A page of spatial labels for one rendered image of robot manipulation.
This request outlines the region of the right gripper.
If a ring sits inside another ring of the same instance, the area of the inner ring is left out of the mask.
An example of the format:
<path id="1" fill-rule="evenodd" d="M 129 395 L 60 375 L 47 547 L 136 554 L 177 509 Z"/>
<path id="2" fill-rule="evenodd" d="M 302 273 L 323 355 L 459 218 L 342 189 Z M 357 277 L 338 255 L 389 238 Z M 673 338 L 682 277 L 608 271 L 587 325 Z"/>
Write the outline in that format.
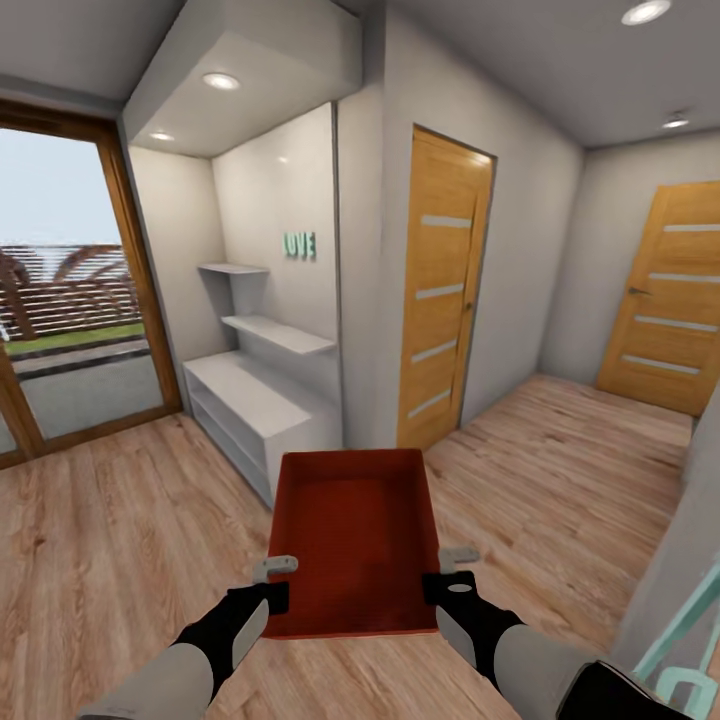
<path id="1" fill-rule="evenodd" d="M 423 573 L 422 586 L 424 600 L 427 605 L 436 605 L 440 602 L 440 590 L 444 584 L 448 584 L 454 580 L 454 582 L 466 582 L 474 588 L 474 592 L 478 594 L 474 573 L 472 570 L 455 571 L 455 573 L 447 573 L 442 575 L 441 573 Z"/>

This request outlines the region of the storage box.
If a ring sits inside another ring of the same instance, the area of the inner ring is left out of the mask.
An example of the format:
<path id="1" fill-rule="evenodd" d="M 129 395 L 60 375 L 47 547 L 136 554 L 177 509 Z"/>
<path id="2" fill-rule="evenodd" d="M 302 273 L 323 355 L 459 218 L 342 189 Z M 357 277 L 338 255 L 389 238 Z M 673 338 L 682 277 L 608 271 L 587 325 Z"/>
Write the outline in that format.
<path id="1" fill-rule="evenodd" d="M 291 555 L 289 611 L 263 639 L 436 633 L 423 573 L 440 573 L 421 448 L 283 453 L 268 557 Z"/>

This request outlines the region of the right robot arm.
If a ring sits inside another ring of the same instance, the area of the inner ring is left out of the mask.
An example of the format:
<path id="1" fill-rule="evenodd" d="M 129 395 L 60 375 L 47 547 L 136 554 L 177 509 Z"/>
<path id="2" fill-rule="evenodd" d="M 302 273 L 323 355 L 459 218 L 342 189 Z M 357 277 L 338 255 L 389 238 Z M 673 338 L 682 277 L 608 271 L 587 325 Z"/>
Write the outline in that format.
<path id="1" fill-rule="evenodd" d="M 423 573 L 427 605 L 439 633 L 495 689 L 521 720 L 693 720 L 673 711 L 610 657 L 565 645 L 480 599 L 472 570 L 475 547 L 438 550 L 440 573 Z"/>

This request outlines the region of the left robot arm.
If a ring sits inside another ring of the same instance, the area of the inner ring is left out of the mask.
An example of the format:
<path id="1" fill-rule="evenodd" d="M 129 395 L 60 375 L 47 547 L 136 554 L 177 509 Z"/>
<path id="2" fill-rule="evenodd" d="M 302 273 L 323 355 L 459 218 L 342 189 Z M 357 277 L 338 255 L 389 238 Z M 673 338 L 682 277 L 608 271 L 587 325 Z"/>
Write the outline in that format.
<path id="1" fill-rule="evenodd" d="M 269 575 L 297 569 L 291 555 L 258 558 L 253 585 L 228 589 L 171 647 L 67 720 L 201 720 L 263 634 L 268 616 L 289 611 L 289 582 L 269 583 Z"/>

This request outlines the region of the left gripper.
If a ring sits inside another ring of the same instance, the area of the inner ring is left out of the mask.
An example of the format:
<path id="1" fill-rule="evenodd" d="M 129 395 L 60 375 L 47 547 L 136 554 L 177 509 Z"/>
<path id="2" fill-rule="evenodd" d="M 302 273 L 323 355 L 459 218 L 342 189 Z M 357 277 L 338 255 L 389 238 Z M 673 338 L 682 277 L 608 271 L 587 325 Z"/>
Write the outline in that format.
<path id="1" fill-rule="evenodd" d="M 279 615 L 289 611 L 289 582 L 259 583 L 269 601 L 269 615 Z"/>

